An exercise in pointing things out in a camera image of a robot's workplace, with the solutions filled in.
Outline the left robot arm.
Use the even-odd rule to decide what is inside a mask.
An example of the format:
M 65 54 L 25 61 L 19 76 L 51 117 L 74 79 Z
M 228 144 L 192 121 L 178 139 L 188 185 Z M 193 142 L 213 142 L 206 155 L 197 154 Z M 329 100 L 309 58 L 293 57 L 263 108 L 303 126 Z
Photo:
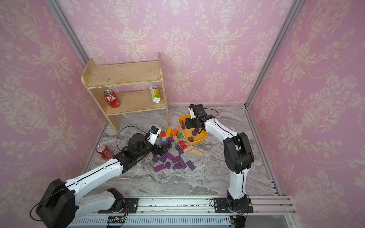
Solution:
M 66 228 L 73 220 L 99 211 L 123 212 L 123 217 L 127 218 L 128 205 L 115 188 L 91 196 L 88 193 L 126 173 L 147 155 L 164 155 L 171 144 L 157 145 L 157 137 L 152 133 L 134 134 L 127 146 L 103 165 L 67 181 L 52 181 L 40 202 L 31 209 L 38 215 L 37 221 L 43 222 L 47 228 Z

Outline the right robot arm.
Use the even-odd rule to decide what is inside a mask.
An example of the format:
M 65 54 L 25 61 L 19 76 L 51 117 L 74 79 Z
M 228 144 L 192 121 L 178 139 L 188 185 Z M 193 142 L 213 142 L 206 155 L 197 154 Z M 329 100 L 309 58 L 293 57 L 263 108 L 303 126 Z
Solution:
M 248 136 L 229 129 L 215 116 L 208 115 L 203 104 L 191 104 L 188 110 L 190 117 L 185 120 L 186 127 L 204 130 L 215 136 L 223 145 L 224 160 L 231 171 L 230 186 L 227 190 L 228 208 L 233 212 L 253 212 L 251 199 L 246 193 L 247 176 L 255 160 Z

